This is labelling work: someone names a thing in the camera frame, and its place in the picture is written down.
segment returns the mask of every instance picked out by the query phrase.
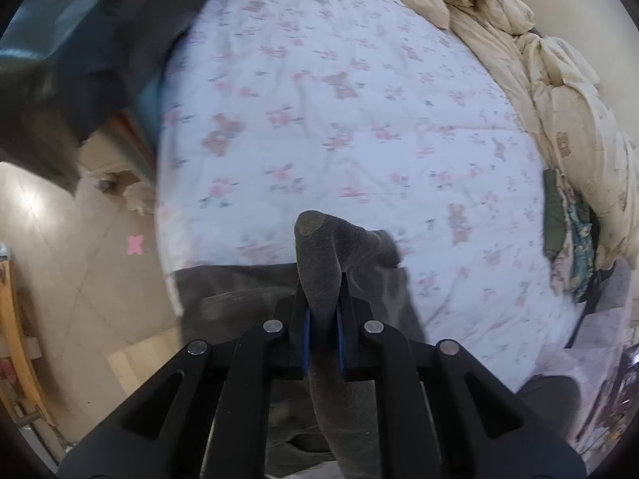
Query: dark green cloth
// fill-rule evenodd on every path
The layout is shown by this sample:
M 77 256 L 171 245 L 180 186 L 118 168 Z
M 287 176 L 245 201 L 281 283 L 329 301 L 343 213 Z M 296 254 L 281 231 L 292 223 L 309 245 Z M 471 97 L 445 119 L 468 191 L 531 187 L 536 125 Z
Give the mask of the dark green cloth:
M 544 254 L 554 261 L 566 239 L 566 219 L 561 195 L 557 190 L 557 174 L 553 169 L 543 173 L 544 193 Z
M 535 376 L 517 393 L 517 397 L 564 439 L 579 413 L 581 392 L 569 376 Z

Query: wooden furniture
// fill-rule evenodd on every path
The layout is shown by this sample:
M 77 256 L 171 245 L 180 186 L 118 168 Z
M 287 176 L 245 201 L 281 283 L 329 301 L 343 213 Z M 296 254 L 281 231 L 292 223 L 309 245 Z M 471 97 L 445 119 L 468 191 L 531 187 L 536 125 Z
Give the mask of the wooden furniture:
M 29 411 L 35 409 L 50 426 L 55 426 L 53 415 L 47 409 L 42 386 L 31 364 L 28 339 L 22 331 L 20 310 L 15 295 L 14 263 L 11 260 L 0 261 L 0 326 L 15 374 L 25 396 L 25 406 Z M 0 400 L 3 403 L 10 401 L 5 393 L 0 395 Z M 13 404 L 5 407 L 10 414 L 11 412 L 15 414 Z
M 128 111 L 113 115 L 85 140 L 78 163 L 99 180 L 114 181 L 117 174 L 130 171 L 139 180 L 155 182 L 155 155 Z
M 180 328 L 172 328 L 107 357 L 127 396 L 135 392 L 182 348 Z

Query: white wall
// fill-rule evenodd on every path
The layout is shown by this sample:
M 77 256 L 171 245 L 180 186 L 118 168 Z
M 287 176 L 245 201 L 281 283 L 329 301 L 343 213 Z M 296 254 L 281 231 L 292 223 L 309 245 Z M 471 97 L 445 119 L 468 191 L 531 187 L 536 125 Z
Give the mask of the white wall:
M 601 78 L 601 96 L 619 127 L 639 142 L 639 30 L 619 0 L 521 0 L 538 29 L 564 38 Z

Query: bed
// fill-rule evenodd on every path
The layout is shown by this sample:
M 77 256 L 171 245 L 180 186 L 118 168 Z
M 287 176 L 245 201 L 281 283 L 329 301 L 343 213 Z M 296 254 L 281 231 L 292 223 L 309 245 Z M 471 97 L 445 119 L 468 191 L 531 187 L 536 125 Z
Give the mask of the bed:
M 294 262 L 316 209 L 390 232 L 427 339 L 510 389 L 568 341 L 581 306 L 550 286 L 544 164 L 453 33 L 398 0 L 209 0 L 165 77 L 168 275 Z

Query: teddy bear print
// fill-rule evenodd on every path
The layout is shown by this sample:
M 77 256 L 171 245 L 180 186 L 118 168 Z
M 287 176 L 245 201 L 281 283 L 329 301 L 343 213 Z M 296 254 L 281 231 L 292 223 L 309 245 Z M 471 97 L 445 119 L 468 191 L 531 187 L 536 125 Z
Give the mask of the teddy bear print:
M 402 48 L 406 52 L 408 59 L 414 59 L 415 61 L 419 61 L 419 62 L 423 61 L 422 58 L 417 55 L 417 52 L 415 52 L 413 47 L 410 47 L 408 45 L 402 45 Z
M 627 200 L 628 200 L 628 191 L 623 190 L 621 193 L 619 193 L 619 208 L 621 208 L 622 211 L 625 211 Z
M 561 153 L 561 158 L 565 158 L 568 155 L 570 155 L 570 153 L 572 153 L 572 151 L 570 151 L 570 146 L 568 144 L 567 133 L 558 131 L 555 139 L 557 140 L 557 149 Z
M 328 75 L 322 78 L 323 83 L 328 83 L 333 86 L 335 97 L 338 99 L 348 99 L 351 97 L 358 97 L 355 89 L 346 80 L 348 74 L 346 72 L 340 72 L 335 75 Z
M 265 5 L 266 2 L 262 2 L 261 0 L 251 0 L 242 10 L 248 10 L 248 12 L 260 12 L 262 7 Z
M 498 158 L 502 162 L 506 161 L 506 146 L 493 137 L 494 142 L 494 157 Z
M 448 226 L 452 230 L 453 245 L 468 241 L 468 235 L 472 228 L 466 226 L 464 206 L 448 204 Z
M 217 129 L 211 131 L 202 140 L 202 146 L 210 149 L 218 156 L 224 156 L 229 150 L 229 143 L 238 133 L 244 131 L 244 123 L 230 121 L 223 113 L 216 113 L 213 120 L 217 123 Z

